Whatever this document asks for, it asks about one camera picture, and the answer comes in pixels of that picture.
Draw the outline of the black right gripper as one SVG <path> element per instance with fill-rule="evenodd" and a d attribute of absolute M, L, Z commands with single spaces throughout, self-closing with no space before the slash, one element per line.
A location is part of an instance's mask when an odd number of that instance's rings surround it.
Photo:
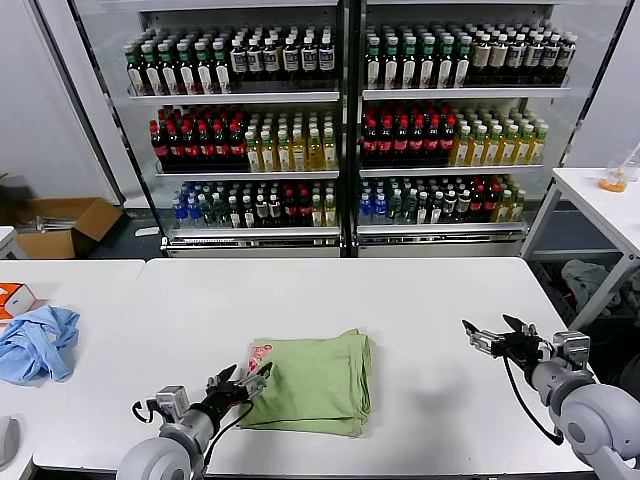
<path fill-rule="evenodd" d="M 480 330 L 469 321 L 463 321 L 470 345 L 483 353 L 492 352 L 494 357 L 507 358 L 520 369 L 534 369 L 540 362 L 549 360 L 553 347 L 537 336 L 533 324 L 527 325 L 508 314 L 503 314 L 502 317 L 514 332 L 499 335 Z"/>

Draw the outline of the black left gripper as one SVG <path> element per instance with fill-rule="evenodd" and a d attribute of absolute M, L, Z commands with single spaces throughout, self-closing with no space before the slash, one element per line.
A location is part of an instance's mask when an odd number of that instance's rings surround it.
<path fill-rule="evenodd" d="M 237 365 L 233 364 L 207 380 L 207 396 L 204 404 L 217 414 L 226 414 L 233 406 L 244 403 L 249 398 L 259 395 L 267 386 L 267 381 L 273 367 L 272 362 L 260 366 L 255 372 L 249 374 L 235 383 L 227 383 Z"/>

